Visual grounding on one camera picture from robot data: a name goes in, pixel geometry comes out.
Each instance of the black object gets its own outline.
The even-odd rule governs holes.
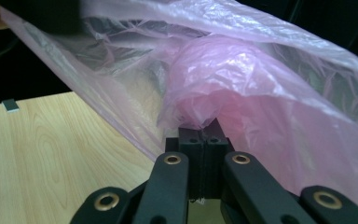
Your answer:
[[[294,24],[344,49],[358,48],[358,1],[303,1]]]
[[[47,33],[72,35],[80,30],[78,0],[0,0],[0,6]]]
[[[310,187],[300,197],[284,190],[256,157],[232,150],[217,120],[201,131],[179,129],[166,151],[148,182],[130,193],[97,190],[71,223],[186,223],[187,201],[199,198],[221,199],[231,224],[358,223],[358,206],[332,189]]]
[[[15,45],[3,49],[7,52],[0,56],[0,103],[11,98],[19,101],[71,91],[21,41],[11,41]]]
[[[15,112],[20,109],[16,101],[14,101],[14,99],[4,100],[2,101],[2,105],[5,107],[7,112]]]

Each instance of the translucent plastic sheet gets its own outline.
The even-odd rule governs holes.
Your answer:
[[[4,20],[151,160],[166,133],[218,118],[236,150],[286,189],[323,185],[358,203],[356,56],[234,1],[83,8],[78,36],[44,34],[9,12]]]

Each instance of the plastic bag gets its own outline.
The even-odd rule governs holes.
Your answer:
[[[288,190],[358,203],[358,58],[229,0],[85,0],[84,34],[10,28],[151,160],[177,127],[218,118]]]

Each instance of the wooden table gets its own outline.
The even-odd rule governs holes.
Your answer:
[[[0,105],[0,223],[69,223],[96,189],[131,190],[153,162],[75,93]]]

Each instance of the screw hole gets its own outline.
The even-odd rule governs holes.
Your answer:
[[[104,194],[101,194],[94,203],[95,209],[98,211],[107,211],[111,208],[116,207],[118,204],[119,197],[115,193],[107,192]]]
[[[247,164],[251,161],[248,157],[243,155],[235,155],[232,157],[232,160],[234,160],[238,164]]]
[[[284,215],[281,217],[282,224],[299,224],[298,220],[295,217]]]
[[[214,137],[214,138],[211,139],[211,142],[212,143],[218,143],[218,142],[220,142],[220,139]]]
[[[166,158],[164,158],[165,163],[169,164],[169,165],[175,165],[177,163],[179,163],[181,161],[180,157],[176,156],[176,155],[171,155],[171,156],[167,156]]]
[[[152,220],[150,221],[150,224],[166,224],[166,223],[167,223],[167,219],[165,219],[165,217],[162,216],[153,217]]]
[[[329,209],[340,209],[342,207],[339,198],[326,191],[314,192],[313,199],[321,206]]]

